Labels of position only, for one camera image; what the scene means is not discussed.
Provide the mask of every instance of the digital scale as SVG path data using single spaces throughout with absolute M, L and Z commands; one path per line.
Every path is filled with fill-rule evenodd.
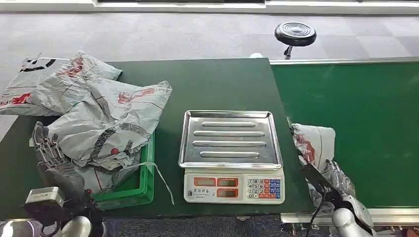
M 281 204 L 285 177 L 275 124 L 264 111 L 187 111 L 179 166 L 187 202 Z

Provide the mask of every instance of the white strap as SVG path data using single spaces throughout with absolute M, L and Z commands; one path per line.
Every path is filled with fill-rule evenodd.
M 164 184 L 166 185 L 166 188 L 167 188 L 167 189 L 168 189 L 168 191 L 169 191 L 169 194 L 170 194 L 170 199 L 171 199 L 171 204 L 172 204 L 172 205 L 174 205 L 174 199 L 173 199 L 173 195 L 171 194 L 171 190 L 170 190 L 170 188 L 169 188 L 168 184 L 166 183 L 166 180 L 163 178 L 163 175 L 160 173 L 159 168 L 157 167 L 157 165 L 156 165 L 156 164 L 154 164 L 153 162 L 143 162 L 143 163 L 140 163 L 140 164 L 135 164 L 135 165 L 129 166 L 129 167 L 124 168 L 124 169 L 132 169 L 132 168 L 139 167 L 139 166 L 141 166 L 141 165 L 152 165 L 152 166 L 154 166 L 154 167 L 156 168 L 157 173 L 159 173 L 160 178 L 163 180 Z

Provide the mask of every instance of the white wall base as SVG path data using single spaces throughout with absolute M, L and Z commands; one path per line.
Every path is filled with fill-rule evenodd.
M 419 14 L 419 1 L 273 0 L 262 3 L 99 3 L 95 0 L 0 0 L 0 11 Z

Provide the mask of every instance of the stainless steel tray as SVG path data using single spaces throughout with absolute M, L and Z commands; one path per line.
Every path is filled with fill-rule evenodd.
M 267 111 L 187 111 L 179 166 L 281 168 L 282 158 L 272 114 Z

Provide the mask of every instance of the scale keypad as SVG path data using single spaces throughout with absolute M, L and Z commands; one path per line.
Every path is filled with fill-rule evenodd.
M 248 198 L 281 198 L 281 179 L 248 179 Z

